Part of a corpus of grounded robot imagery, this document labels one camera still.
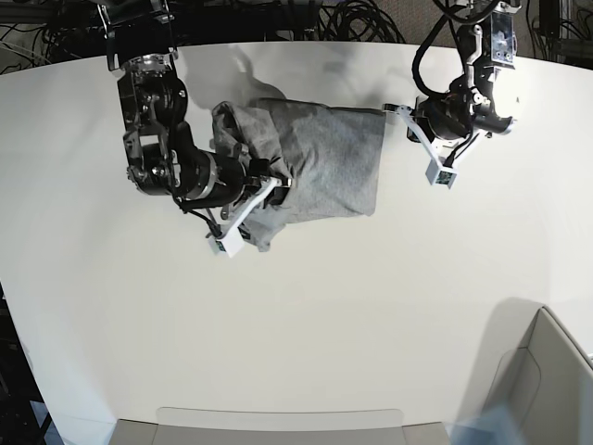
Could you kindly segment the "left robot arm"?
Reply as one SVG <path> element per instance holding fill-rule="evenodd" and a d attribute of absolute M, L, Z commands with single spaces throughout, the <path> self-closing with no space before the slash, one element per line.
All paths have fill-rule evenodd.
<path fill-rule="evenodd" d="M 412 79 L 422 94 L 412 108 L 385 104 L 384 111 L 408 121 L 411 141 L 424 145 L 429 155 L 452 168 L 482 137 L 506 134 L 512 116 L 501 116 L 495 102 L 495 83 L 504 70 L 514 69 L 517 43 L 514 16 L 519 1 L 436 1 L 441 17 L 416 50 Z M 421 63 L 437 35 L 448 26 L 462 72 L 447 90 L 430 88 Z"/>

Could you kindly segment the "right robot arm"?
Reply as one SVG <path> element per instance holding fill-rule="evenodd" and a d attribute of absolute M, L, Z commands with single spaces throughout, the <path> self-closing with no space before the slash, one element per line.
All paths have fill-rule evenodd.
<path fill-rule="evenodd" d="M 100 1 L 108 69 L 118 78 L 127 176 L 149 196 L 169 196 L 203 220 L 212 236 L 223 228 L 212 210 L 240 204 L 247 212 L 279 205 L 291 186 L 269 159 L 242 162 L 197 148 L 185 119 L 188 92 L 179 78 L 173 16 L 165 1 Z"/>

